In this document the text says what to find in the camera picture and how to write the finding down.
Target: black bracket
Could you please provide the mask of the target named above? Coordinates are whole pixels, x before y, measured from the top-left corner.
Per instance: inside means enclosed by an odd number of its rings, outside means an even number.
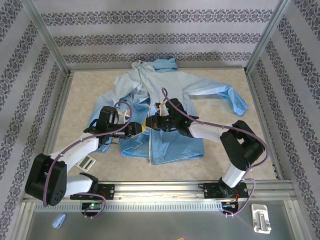
[[[104,196],[106,200],[113,200],[115,196],[115,185],[114,184],[98,184],[98,189],[95,194],[99,194]],[[90,195],[79,195],[74,194],[70,195],[71,200],[93,200],[93,201],[100,201],[101,198],[97,196],[90,196]]]
[[[225,199],[226,196],[220,191],[219,182],[205,182],[198,184],[198,187],[203,189],[203,195],[205,199]],[[245,182],[240,182],[234,191],[230,193],[228,199],[236,198],[236,193],[239,194],[239,198],[248,198],[248,188]]]

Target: patterned wallpaper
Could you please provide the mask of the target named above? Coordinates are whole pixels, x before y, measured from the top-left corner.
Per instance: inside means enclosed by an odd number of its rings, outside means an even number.
[[[180,67],[248,62],[278,0],[37,0],[70,69],[129,68],[176,58]]]
[[[10,239],[31,160],[46,144],[64,76],[19,0],[0,1],[0,240]]]
[[[251,73],[286,179],[320,239],[320,5],[295,0]]]

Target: light blue shirt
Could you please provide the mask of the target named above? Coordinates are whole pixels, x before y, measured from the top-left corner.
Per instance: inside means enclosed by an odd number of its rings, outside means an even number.
[[[132,63],[132,70],[115,79],[115,88],[97,99],[89,124],[99,117],[103,106],[114,106],[120,100],[131,105],[132,122],[142,124],[145,118],[156,113],[155,103],[164,99],[162,88],[167,89],[170,99],[177,98],[182,103],[188,115],[197,115],[190,99],[190,96],[195,95],[218,94],[239,116],[247,110],[248,105],[231,85],[174,71],[177,68],[173,64],[175,63],[170,59],[158,61],[156,64],[141,61]],[[127,106],[120,104],[119,108],[124,111]],[[97,151],[104,152],[110,142],[111,140]],[[121,139],[119,147],[123,156],[149,158],[153,165],[202,158],[205,153],[201,138],[182,136],[177,131],[163,132],[150,129],[136,137]]]

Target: digital display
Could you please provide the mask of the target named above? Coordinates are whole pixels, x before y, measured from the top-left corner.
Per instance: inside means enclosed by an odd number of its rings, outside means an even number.
[[[86,156],[83,161],[79,164],[80,168],[83,168],[84,165],[86,165],[86,163],[89,161],[90,157]]]
[[[87,166],[85,166],[85,168],[84,169],[87,169],[89,166],[90,166],[90,164],[92,163],[93,161],[92,160],[90,160],[90,162],[88,163],[88,165]]]

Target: purple cable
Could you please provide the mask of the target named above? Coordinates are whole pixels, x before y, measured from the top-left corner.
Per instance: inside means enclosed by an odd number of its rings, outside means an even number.
[[[232,129],[232,130],[236,130],[238,132],[241,132],[241,133],[244,133],[244,134],[247,134],[255,139],[257,139],[263,146],[264,146],[264,149],[265,149],[265,158],[255,164],[255,165],[252,165],[251,167],[248,168],[248,170],[246,171],[246,173],[244,174],[244,176],[247,174],[248,171],[251,171],[251,169],[255,168],[255,167],[258,167],[259,165],[263,164],[268,158],[269,158],[269,149],[268,149],[268,146],[266,145],[266,143],[258,136],[254,135],[253,133],[249,132],[249,131],[246,131],[246,130],[243,130],[243,129],[240,129],[240,128],[237,128],[237,127],[233,127],[233,126],[224,126],[224,125],[221,125],[221,124],[217,124],[217,123],[212,123],[212,122],[207,122],[207,121],[199,121],[197,119],[194,119],[193,117],[185,114],[183,111],[181,111],[179,108],[177,108],[171,101],[170,99],[168,98],[168,91],[163,87],[161,89],[163,95],[164,95],[164,98],[165,100],[168,101],[168,103],[170,103],[172,105],[172,107],[177,110],[179,113],[181,113],[183,116],[185,116],[186,118],[196,122],[196,123],[199,123],[199,124],[206,124],[206,125],[210,125],[210,126],[213,126],[213,127],[218,127],[218,128],[222,128],[222,129]]]
[[[269,158],[269,149],[268,149],[268,146],[266,145],[266,143],[258,136],[254,135],[253,133],[249,132],[249,131],[246,131],[246,130],[243,130],[243,129],[240,129],[240,128],[237,128],[237,127],[233,127],[233,126],[224,126],[224,125],[221,125],[221,124],[217,124],[217,123],[212,123],[212,122],[207,122],[207,121],[199,121],[197,119],[194,119],[193,117],[190,117],[189,115],[185,114],[183,111],[181,111],[179,108],[177,108],[171,101],[170,99],[168,98],[168,91],[163,87],[161,89],[163,95],[164,95],[164,99],[168,101],[168,103],[170,103],[172,105],[172,107],[177,110],[179,113],[181,113],[183,116],[185,116],[186,118],[196,122],[196,123],[199,123],[199,124],[206,124],[206,125],[210,125],[210,126],[213,126],[213,127],[218,127],[218,128],[225,128],[225,129],[232,129],[232,130],[236,130],[238,132],[242,132],[244,134],[247,134],[255,139],[257,139],[263,146],[264,146],[264,149],[265,149],[265,158],[255,164],[255,165],[252,165],[251,167],[248,168],[248,170],[245,172],[245,174],[242,176],[242,179],[245,177],[245,175],[247,175],[248,171],[251,171],[253,168],[255,167],[258,167],[259,165],[263,164],[268,158]],[[242,209],[244,209],[244,207],[247,205],[247,203],[249,202],[255,188],[256,188],[256,181],[253,179],[253,178],[247,178],[245,180],[249,180],[249,181],[253,181],[253,188],[251,190],[251,193],[249,195],[249,197],[247,198],[247,200],[244,202],[243,206],[235,213],[231,212],[231,211],[228,211],[228,210],[224,210],[225,212],[229,213],[229,215],[226,214],[226,217],[227,216],[235,216],[237,215],[238,213],[240,213],[242,211]]]
[[[226,217],[229,217],[229,216],[235,216],[237,215],[238,213],[240,213],[244,208],[245,206],[247,205],[247,203],[249,202],[252,194],[254,193],[255,189],[256,189],[256,181],[253,179],[253,178],[247,178],[245,179],[245,181],[252,181],[253,182],[253,187],[252,187],[252,190],[248,196],[248,198],[246,199],[246,201],[244,202],[244,204],[242,205],[242,207],[240,207],[240,209],[238,209],[238,211],[236,212],[232,212],[232,211],[229,211],[229,210],[223,210],[224,212],[228,213],[228,214],[225,214]]]
[[[97,214],[95,214],[95,215],[93,215],[93,216],[90,216],[90,219],[94,219],[94,218],[100,216],[100,215],[105,211],[105,209],[106,209],[106,207],[107,207],[107,200],[106,200],[105,197],[102,196],[102,195],[94,194],[94,193],[88,193],[88,192],[79,192],[79,193],[77,193],[77,195],[88,195],[88,196],[95,196],[95,197],[102,198],[102,200],[103,200],[103,207],[101,208],[101,210],[100,210]],[[87,210],[89,210],[89,209],[90,209],[90,208],[86,208],[86,209],[84,210],[84,213],[83,213],[83,214],[84,214],[84,217],[85,217],[85,218],[88,217],[88,216],[86,215],[86,212],[87,212]]]
[[[42,201],[43,201],[43,206],[44,207],[47,207],[48,204],[47,204],[47,192],[48,192],[48,185],[49,185],[49,180],[50,180],[50,176],[51,176],[51,173],[52,173],[52,169],[54,168],[54,165],[56,164],[56,162],[60,159],[60,157],[65,154],[67,151],[69,151],[70,149],[72,149],[74,146],[78,145],[79,143],[82,143],[83,141],[86,141],[88,139],[93,139],[93,138],[96,138],[96,137],[100,137],[100,136],[104,136],[104,135],[110,135],[110,134],[115,134],[119,131],[121,131],[122,129],[126,128],[129,123],[131,122],[131,118],[132,118],[132,108],[131,106],[126,103],[125,101],[118,101],[114,107],[116,107],[117,105],[119,104],[125,104],[128,106],[129,110],[130,110],[130,117],[128,119],[128,121],[126,122],[126,124],[122,127],[120,127],[119,129],[117,130],[114,130],[114,131],[109,131],[109,132],[104,132],[104,133],[100,133],[100,134],[96,134],[96,135],[92,135],[92,136],[87,136],[87,137],[84,137],[78,141],[75,141],[74,143],[72,143],[71,145],[67,146],[64,150],[62,150],[62,152],[56,156],[56,158],[53,160],[50,168],[49,168],[49,171],[48,171],[48,174],[46,176],[46,179],[45,179],[45,183],[44,183],[44,189],[43,189],[43,197],[42,197]]]

